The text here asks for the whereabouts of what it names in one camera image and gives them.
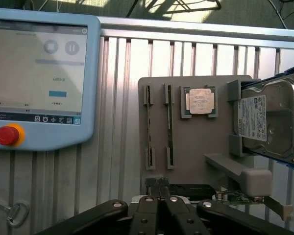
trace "metal key ring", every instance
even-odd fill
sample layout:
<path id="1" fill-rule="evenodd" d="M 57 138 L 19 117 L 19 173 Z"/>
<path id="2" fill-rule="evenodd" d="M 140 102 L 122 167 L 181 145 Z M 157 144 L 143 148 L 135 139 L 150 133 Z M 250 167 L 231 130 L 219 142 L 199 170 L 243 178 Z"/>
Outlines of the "metal key ring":
<path id="1" fill-rule="evenodd" d="M 18 215 L 21 207 L 25 209 L 24 215 L 22 216 L 20 221 L 13 222 L 13 219 Z M 6 220 L 11 227 L 16 228 L 21 226 L 25 222 L 28 214 L 29 214 L 29 206 L 23 202 L 18 202 L 11 206 L 10 212 L 8 213 Z"/>

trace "slotted metal panel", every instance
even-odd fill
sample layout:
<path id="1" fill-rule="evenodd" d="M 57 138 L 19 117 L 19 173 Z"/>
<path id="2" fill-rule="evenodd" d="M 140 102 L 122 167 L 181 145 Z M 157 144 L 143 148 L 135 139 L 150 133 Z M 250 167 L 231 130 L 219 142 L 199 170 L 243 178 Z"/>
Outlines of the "slotted metal panel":
<path id="1" fill-rule="evenodd" d="M 0 235 L 41 231 L 109 199 L 130 202 L 140 193 L 137 82 L 145 76 L 248 74 L 267 78 L 294 66 L 294 31 L 100 18 L 102 32 L 94 136 L 52 152 L 0 151 L 0 201 L 26 202 L 30 214 L 19 228 Z M 294 205 L 294 172 L 255 157 L 273 172 L 273 196 Z M 239 206 L 294 231 L 263 205 Z"/>

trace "hard drive label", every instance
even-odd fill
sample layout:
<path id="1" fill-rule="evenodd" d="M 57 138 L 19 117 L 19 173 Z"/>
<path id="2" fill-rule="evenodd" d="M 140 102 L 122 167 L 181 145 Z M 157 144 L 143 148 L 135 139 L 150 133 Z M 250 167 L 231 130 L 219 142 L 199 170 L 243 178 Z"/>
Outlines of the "hard drive label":
<path id="1" fill-rule="evenodd" d="M 266 96 L 242 98 L 238 102 L 239 136 L 267 141 Z"/>

